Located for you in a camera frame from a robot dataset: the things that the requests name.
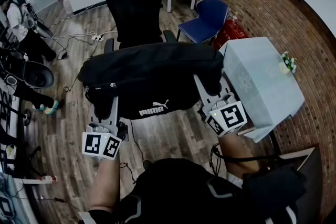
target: puma logo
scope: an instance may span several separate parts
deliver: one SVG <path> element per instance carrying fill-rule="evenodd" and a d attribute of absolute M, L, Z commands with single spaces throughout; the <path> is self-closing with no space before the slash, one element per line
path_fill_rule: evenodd
<path fill-rule="evenodd" d="M 165 102 L 165 104 L 160 104 L 160 103 L 157 103 L 157 102 L 153 102 L 153 106 L 158 106 L 158 108 L 141 110 L 141 111 L 139 111 L 139 113 L 140 113 L 141 116 L 158 114 L 160 112 L 163 112 L 163 108 L 168 109 L 168 107 L 167 107 L 168 102 L 169 102 L 169 100 L 167 100 Z"/>
<path fill-rule="evenodd" d="M 154 103 L 153 103 L 153 106 L 164 106 L 166 109 L 168 109 L 168 107 L 166 106 L 168 102 L 169 102 L 169 100 L 167 100 L 167 101 L 165 102 L 165 104 L 160 104 L 160 103 L 156 103 L 156 102 L 154 102 Z"/>

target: forearm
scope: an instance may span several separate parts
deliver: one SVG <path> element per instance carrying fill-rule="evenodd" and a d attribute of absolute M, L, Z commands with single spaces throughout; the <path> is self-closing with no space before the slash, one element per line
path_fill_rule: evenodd
<path fill-rule="evenodd" d="M 237 132 L 230 133 L 219 138 L 222 154 L 233 158 L 253 157 L 250 149 L 245 145 L 243 139 L 237 135 Z M 245 163 L 225 162 L 226 169 L 229 173 L 242 178 L 243 174 L 254 173 L 259 170 L 257 161 Z"/>
<path fill-rule="evenodd" d="M 120 200 L 120 161 L 119 154 L 114 161 L 102 160 L 93 183 L 90 204 L 91 210 L 112 212 Z"/>

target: covered table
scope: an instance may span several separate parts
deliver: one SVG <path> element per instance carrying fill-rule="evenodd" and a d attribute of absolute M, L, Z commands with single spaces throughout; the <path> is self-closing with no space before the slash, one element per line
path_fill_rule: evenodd
<path fill-rule="evenodd" d="M 259 142 L 305 98 L 294 75 L 281 72 L 280 53 L 267 37 L 229 40 L 221 49 L 224 72 L 257 128 L 245 136 Z"/>

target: white marker cube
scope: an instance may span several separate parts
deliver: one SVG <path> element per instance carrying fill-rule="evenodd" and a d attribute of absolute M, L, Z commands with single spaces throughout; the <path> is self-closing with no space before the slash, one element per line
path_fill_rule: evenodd
<path fill-rule="evenodd" d="M 238 101 L 210 111 L 205 122 L 219 137 L 222 137 L 244 126 L 247 123 L 247 118 L 242 102 Z"/>
<path fill-rule="evenodd" d="M 114 160 L 121 141 L 120 138 L 110 133 L 83 133 L 82 153 L 92 157 Z"/>

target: baseboard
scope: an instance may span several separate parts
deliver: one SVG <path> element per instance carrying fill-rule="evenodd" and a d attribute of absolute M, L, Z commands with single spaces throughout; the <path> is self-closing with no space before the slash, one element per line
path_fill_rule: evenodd
<path fill-rule="evenodd" d="M 105 5 L 105 4 L 106 4 L 106 1 L 102 1 L 102 2 L 99 2 L 99 3 L 94 4 L 92 7 L 91 7 L 91 6 L 88 6 L 88 7 L 85 7 L 85 8 L 81 8 L 81 9 L 75 11 L 75 12 L 74 12 L 74 15 L 76 15 L 76 14 L 78 14 L 78 13 L 81 13 L 81 12 L 83 12 L 84 10 L 89 10 L 89 9 L 92 9 L 92 8 L 96 8 L 96 7 Z"/>

